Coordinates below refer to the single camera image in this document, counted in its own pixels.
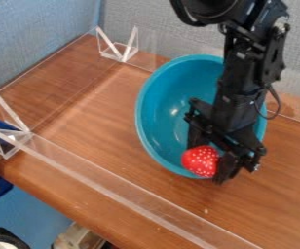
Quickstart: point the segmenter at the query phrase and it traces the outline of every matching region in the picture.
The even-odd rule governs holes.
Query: blue bowl
[[[135,126],[144,149],[169,171],[189,178],[194,175],[181,165],[186,150],[189,98],[213,104],[223,60],[210,55],[189,55],[165,64],[147,79],[135,106]],[[263,139],[267,121],[259,118],[254,130]]]

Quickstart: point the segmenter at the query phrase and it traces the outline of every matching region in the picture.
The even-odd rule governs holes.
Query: wooden table
[[[171,174],[148,157],[134,127],[135,98],[150,73],[120,64],[95,66],[92,39],[71,44],[11,89],[15,106],[38,104],[18,110],[34,132],[261,247],[300,248],[300,123],[282,117],[269,123],[270,152],[258,173],[242,172],[222,186]],[[54,88],[64,94],[46,99],[42,110],[36,97]],[[59,97],[70,101],[38,124],[64,102]],[[197,248],[23,152],[0,161],[0,175],[122,248]]]

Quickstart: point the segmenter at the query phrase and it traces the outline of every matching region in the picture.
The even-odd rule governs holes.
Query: red strawberry
[[[181,157],[183,167],[202,177],[213,177],[215,175],[218,160],[218,151],[207,145],[185,151]]]

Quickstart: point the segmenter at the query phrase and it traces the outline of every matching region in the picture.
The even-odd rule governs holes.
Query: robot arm
[[[253,125],[262,115],[267,92],[279,109],[273,82],[285,69],[287,7],[281,0],[171,0],[171,4],[182,22],[193,26],[218,24],[225,35],[225,72],[215,102],[210,105],[191,98],[185,116],[187,147],[213,142],[225,151],[214,177],[221,184],[242,167],[255,171],[266,154]]]

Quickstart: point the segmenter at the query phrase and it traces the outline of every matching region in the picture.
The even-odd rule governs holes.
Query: bowl rim
[[[136,134],[140,140],[140,143],[147,151],[147,153],[150,154],[151,158],[155,160],[155,162],[167,169],[167,171],[187,177],[187,178],[194,178],[194,179],[209,179],[207,177],[201,177],[197,176],[195,174],[193,174],[190,171],[187,171],[185,168],[179,168],[177,167],[173,163],[170,163],[167,160],[163,159],[163,157],[157,153],[157,151],[154,150],[147,136],[144,134],[144,130],[143,130],[143,125],[142,125],[142,106],[143,106],[143,102],[144,102],[144,97],[146,97],[146,93],[151,87],[151,83],[157,80],[157,78],[162,75],[162,73],[165,73],[171,67],[177,66],[178,64],[182,64],[183,62],[187,62],[190,60],[206,60],[210,62],[215,62],[219,65],[223,65],[223,59],[218,56],[214,55],[209,55],[209,54],[194,54],[194,55],[186,55],[182,56],[179,58],[173,59],[170,62],[167,62],[165,65],[162,65],[155,72],[151,74],[151,76],[147,78],[144,85],[140,89],[140,92],[138,94],[136,97],[136,101],[135,101],[135,129],[136,129]],[[267,121],[263,120],[259,122],[259,126],[261,126],[261,130],[262,130],[262,135],[261,135],[261,139],[263,139],[265,133],[266,133],[266,126],[267,126]]]

